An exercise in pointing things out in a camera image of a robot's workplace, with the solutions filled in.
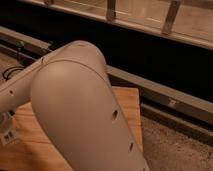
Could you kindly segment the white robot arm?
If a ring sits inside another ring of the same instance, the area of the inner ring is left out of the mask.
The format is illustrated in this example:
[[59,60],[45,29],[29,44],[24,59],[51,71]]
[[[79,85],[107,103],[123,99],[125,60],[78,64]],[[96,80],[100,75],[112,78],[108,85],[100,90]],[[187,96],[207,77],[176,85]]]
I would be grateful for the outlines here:
[[0,85],[0,114],[27,102],[74,171],[150,171],[94,44],[68,43]]

